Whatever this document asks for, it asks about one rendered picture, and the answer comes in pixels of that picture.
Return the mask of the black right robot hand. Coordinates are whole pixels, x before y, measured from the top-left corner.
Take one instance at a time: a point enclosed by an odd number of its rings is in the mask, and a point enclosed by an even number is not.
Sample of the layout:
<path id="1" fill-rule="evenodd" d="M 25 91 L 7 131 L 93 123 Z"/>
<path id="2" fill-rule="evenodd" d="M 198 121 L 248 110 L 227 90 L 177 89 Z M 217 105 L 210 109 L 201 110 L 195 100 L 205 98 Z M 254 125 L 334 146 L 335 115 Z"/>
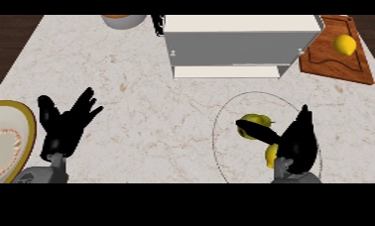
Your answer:
<path id="1" fill-rule="evenodd" d="M 279 145 L 278 157 L 292 160 L 286 169 L 291 174 L 303 174 L 310 171 L 316 160 L 317 142 L 313 132 L 312 111 L 307 109 L 307 105 L 301 106 L 295 120 L 281 136 L 270 128 L 245 120 L 238 120 L 236 125 L 257 140 L 269 145 Z"/>

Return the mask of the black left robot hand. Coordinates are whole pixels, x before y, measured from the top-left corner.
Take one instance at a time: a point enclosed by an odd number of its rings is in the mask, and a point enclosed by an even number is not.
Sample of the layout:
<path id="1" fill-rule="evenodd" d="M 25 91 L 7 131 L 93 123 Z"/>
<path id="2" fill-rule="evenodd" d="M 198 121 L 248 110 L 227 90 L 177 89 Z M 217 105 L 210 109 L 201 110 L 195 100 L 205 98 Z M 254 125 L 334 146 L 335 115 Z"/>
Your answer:
<path id="1" fill-rule="evenodd" d="M 68 158 L 77 149 L 86 127 L 103 107 L 93 109 L 96 103 L 95 90 L 89 87 L 72 108 L 61 112 L 47 95 L 38 97 L 40 123 L 46 131 L 46 139 L 40 157 L 49 162 L 55 153 Z"/>

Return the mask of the green pear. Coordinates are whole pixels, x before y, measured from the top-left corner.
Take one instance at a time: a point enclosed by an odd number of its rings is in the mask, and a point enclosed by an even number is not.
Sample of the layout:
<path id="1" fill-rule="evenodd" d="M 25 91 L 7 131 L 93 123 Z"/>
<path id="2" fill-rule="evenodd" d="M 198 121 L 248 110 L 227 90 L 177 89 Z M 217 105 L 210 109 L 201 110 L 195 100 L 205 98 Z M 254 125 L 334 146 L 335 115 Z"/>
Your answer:
<path id="1" fill-rule="evenodd" d="M 260 114 L 247 114 L 242 119 L 248 122 L 253 122 L 255 124 L 260 124 L 261 126 L 266 126 L 266 127 L 270 127 L 272 126 L 272 118 L 267 116 L 267 115 L 260 115 Z M 238 128 L 238 133 L 239 135 L 248 139 L 248 140 L 253 140 L 254 137 L 251 137 L 245 130 L 242 128 Z"/>

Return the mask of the round marble-pattern placemat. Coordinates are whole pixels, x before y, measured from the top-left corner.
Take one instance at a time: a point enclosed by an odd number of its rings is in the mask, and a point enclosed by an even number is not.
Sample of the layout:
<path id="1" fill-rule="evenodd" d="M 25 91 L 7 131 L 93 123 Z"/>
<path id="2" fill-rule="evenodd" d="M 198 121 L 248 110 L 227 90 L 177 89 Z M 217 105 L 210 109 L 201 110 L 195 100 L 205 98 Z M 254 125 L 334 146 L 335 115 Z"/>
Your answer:
<path id="1" fill-rule="evenodd" d="M 236 95 L 223 105 L 213 128 L 213 150 L 219 171 L 226 182 L 270 183 L 275 170 L 267 168 L 267 144 L 245 139 L 236 121 L 247 114 L 266 115 L 272 130 L 282 135 L 300 109 L 278 95 L 260 91 Z"/>

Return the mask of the black object behind shelf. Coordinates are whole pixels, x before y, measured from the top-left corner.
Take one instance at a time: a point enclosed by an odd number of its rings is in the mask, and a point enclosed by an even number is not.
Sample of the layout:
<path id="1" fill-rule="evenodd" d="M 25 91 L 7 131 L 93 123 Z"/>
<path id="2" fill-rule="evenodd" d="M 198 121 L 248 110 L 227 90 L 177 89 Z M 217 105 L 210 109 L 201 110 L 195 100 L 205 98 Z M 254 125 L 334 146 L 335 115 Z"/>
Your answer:
<path id="1" fill-rule="evenodd" d="M 164 37 L 164 15 L 151 15 L 155 35 Z"/>

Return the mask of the yellow fruit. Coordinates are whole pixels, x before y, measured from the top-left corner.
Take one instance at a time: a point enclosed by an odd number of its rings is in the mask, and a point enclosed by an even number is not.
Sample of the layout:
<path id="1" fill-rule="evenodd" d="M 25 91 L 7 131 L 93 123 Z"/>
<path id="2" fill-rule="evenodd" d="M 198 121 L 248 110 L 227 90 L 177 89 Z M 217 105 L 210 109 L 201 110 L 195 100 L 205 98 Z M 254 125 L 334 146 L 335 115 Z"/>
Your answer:
<path id="1" fill-rule="evenodd" d="M 278 144 L 269 145 L 266 149 L 266 161 L 267 161 L 267 167 L 270 169 L 275 167 L 275 160 L 278 158 L 278 150 L 279 150 Z"/>

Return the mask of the white plate with gold rim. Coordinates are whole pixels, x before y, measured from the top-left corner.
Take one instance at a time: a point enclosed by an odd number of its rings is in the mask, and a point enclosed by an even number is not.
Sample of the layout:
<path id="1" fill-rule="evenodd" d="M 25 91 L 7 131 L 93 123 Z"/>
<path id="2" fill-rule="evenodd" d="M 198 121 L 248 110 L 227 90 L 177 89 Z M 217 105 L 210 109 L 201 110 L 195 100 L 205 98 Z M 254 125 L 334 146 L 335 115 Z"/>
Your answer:
<path id="1" fill-rule="evenodd" d="M 0 100 L 0 183 L 10 183 L 30 158 L 37 137 L 37 121 L 30 107 Z"/>

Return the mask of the brown wooden cutting board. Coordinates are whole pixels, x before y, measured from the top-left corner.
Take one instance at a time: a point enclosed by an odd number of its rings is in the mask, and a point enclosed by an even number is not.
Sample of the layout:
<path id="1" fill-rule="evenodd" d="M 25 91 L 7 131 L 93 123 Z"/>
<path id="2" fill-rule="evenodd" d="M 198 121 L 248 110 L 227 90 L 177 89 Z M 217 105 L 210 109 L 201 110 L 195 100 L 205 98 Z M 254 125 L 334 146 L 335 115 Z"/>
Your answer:
<path id="1" fill-rule="evenodd" d="M 300 71 L 372 85 L 372 72 L 363 52 L 354 19 L 348 16 L 322 15 L 323 31 L 298 57 Z M 356 50 L 350 56 L 340 54 L 334 48 L 334 40 L 347 35 L 356 42 Z"/>

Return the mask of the yellow lemon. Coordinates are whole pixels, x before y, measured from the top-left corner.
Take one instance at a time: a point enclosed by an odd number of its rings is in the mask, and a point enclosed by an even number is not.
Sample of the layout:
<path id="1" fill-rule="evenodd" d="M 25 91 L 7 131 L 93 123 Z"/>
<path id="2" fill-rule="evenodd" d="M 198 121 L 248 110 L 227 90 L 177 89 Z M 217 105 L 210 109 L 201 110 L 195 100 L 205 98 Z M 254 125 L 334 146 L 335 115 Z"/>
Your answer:
<path id="1" fill-rule="evenodd" d="M 357 48 L 354 39 L 348 35 L 340 35 L 334 39 L 334 48 L 340 54 L 350 57 Z"/>

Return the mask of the grey bowl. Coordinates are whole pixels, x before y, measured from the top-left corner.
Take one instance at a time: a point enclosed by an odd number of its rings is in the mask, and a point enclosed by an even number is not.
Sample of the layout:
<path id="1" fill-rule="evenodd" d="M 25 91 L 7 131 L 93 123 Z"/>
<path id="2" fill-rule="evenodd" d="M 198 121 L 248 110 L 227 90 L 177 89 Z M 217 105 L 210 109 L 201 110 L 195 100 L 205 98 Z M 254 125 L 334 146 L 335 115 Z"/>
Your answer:
<path id="1" fill-rule="evenodd" d="M 121 18 L 111 18 L 108 16 L 100 17 L 106 25 L 117 30 L 127 30 L 134 28 L 146 18 L 145 15 L 129 15 Z"/>

